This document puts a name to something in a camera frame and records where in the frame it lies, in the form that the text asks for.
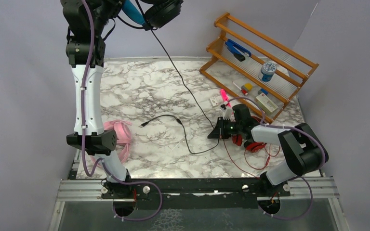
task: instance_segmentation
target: pink highlighter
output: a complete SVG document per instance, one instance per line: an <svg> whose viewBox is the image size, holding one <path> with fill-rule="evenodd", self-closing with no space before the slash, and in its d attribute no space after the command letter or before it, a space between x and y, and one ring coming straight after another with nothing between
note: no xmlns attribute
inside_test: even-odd
<svg viewBox="0 0 370 231"><path fill-rule="evenodd" d="M229 103L229 98L228 98L228 96L226 95L226 91L225 91L224 89L221 89L221 90L220 90L220 93L221 93L221 96L222 96L222 99L224 100L224 102L228 102L225 106L228 106L228 105L229 105L229 107L232 107L232 106L230 105L230 103Z"/></svg>

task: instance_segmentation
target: table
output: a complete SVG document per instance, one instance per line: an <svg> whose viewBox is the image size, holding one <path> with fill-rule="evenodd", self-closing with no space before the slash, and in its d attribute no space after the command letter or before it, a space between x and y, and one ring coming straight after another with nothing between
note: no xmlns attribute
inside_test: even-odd
<svg viewBox="0 0 370 231"><path fill-rule="evenodd" d="M207 117L216 124L222 110L213 106L210 97L220 99L219 88L199 73L206 63L204 59L174 61ZM237 82L245 79L225 64L217 69L217 78ZM101 107L103 122L122 119L132 122L133 134L130 158L124 163L132 178L234 178L251 177L240 171L229 159L224 143L203 154L190 154L186 147L182 127L169 117L159 118L146 127L139 126L162 114L180 118L185 126L189 146L193 152L209 149L217 140L208 140L212 131L209 121L196 105L191 94L182 85L181 78L168 60L126 60L108 61L105 64L101 82ZM303 122L303 116L296 98L280 114L275 125L295 126ZM235 163L245 171L259 176L261 172L278 165L284 160L281 152L272 157L268 168L262 171L250 168L244 158L243 147L226 141L227 149ZM271 147L271 154L278 147ZM248 153L247 160L252 166L264 166L267 153L261 150ZM93 167L90 158L88 168ZM104 171L97 168L89 178L85 175L80 161L77 179L103 179Z"/></svg>

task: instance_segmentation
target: marble surface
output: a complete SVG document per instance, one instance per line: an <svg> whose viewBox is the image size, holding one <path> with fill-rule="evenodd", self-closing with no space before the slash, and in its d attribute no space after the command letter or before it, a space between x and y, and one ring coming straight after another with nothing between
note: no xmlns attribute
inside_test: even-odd
<svg viewBox="0 0 370 231"><path fill-rule="evenodd" d="M186 85L191 89L207 117L215 125L222 116L218 106L213 107L210 97L220 99L219 88L202 74L199 69L207 60L175 61ZM243 78L225 64L218 64L215 77L227 82ZM141 128L149 119L162 114L172 114L181 119L185 126L190 148L193 152L209 149L217 140L208 140L212 131L209 121L196 105L191 94L182 85L181 78L169 61L106 62L101 83L101 107L103 121L123 119L132 122L133 134L130 157L124 166L133 178L229 178L250 177L230 161L223 141L218 147L202 154L190 154L186 147L182 127L170 117L162 117ZM273 123L294 126L303 122L303 116L296 99ZM227 140L227 149L243 170L259 176L262 171L250 168L244 158L243 147ZM278 147L271 147L274 155ZM252 166L263 167L267 158L264 150L248 153ZM272 157L269 167L283 161L283 153ZM93 167L87 158L88 168ZM103 179L104 171L97 168L90 179ZM80 161L77 179L89 179Z"/></svg>

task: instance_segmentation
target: blue container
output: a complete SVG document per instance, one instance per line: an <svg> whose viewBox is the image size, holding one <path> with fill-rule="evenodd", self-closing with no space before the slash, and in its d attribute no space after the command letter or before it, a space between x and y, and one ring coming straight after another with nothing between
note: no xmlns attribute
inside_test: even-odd
<svg viewBox="0 0 370 231"><path fill-rule="evenodd" d="M263 82L268 82L272 80L272 77L275 72L276 72L276 65L271 62L266 62L263 64L262 68L260 69L259 78Z"/></svg>

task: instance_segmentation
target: gray backdrop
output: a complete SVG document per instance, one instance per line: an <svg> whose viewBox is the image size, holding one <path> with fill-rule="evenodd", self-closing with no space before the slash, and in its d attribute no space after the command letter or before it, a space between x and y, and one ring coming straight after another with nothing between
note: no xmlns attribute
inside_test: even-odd
<svg viewBox="0 0 370 231"><path fill-rule="evenodd" d="M370 0L322 0L294 46L320 63L300 93L348 223L370 230Z"/></svg>
<svg viewBox="0 0 370 231"><path fill-rule="evenodd" d="M207 56L218 35L213 21L230 11L291 47L316 2L185 0L157 34L172 55ZM75 97L66 29L60 0L0 0L0 230L45 230L70 169ZM150 35L118 23L107 56L164 55Z"/></svg>

